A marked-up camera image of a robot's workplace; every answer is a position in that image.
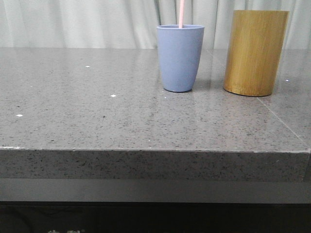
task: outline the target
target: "speckled stone surface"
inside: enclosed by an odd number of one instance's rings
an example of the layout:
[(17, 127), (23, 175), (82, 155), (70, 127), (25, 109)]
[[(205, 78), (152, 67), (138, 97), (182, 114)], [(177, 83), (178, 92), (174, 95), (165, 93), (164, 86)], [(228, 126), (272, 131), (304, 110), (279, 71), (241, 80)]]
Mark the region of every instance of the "speckled stone surface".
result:
[[(252, 98), (223, 90), (223, 50), (172, 93), (156, 50), (1, 48), (0, 175), (303, 181), (311, 61), (287, 53), (273, 95)], [(295, 56), (307, 62), (292, 70)]]

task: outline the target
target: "blue cup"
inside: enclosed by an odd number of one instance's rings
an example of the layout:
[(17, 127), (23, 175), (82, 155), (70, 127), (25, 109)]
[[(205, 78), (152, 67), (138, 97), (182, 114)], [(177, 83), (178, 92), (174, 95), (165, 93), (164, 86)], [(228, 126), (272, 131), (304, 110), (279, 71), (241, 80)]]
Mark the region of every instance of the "blue cup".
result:
[(204, 27), (160, 25), (157, 27), (158, 56), (164, 89), (190, 91), (200, 63)]

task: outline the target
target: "curtain fold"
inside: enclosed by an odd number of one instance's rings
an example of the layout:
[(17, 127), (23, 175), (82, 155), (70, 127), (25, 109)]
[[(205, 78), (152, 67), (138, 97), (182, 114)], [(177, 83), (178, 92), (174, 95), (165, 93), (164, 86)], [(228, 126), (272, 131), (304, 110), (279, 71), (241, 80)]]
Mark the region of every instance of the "curtain fold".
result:
[[(180, 0), (0, 0), (0, 47), (156, 48)], [(285, 49), (311, 48), (311, 0), (186, 0), (184, 23), (205, 26), (203, 48), (227, 49), (234, 10), (290, 11)]]

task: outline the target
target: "pink straw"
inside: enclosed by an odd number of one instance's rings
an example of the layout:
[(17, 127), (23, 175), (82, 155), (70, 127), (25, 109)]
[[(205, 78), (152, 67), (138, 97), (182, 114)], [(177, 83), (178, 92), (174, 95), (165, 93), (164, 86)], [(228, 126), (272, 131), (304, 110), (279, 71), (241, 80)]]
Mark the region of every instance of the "pink straw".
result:
[(179, 27), (178, 27), (178, 28), (183, 28), (184, 7), (185, 7), (185, 0), (180, 0), (180, 8), (179, 8)]

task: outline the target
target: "wooden cylinder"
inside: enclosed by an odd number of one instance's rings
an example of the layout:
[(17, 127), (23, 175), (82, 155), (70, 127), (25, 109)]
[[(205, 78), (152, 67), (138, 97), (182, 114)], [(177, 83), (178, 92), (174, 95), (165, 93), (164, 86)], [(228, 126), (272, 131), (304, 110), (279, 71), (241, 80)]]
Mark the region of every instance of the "wooden cylinder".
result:
[(244, 96), (273, 91), (288, 11), (234, 11), (224, 89)]

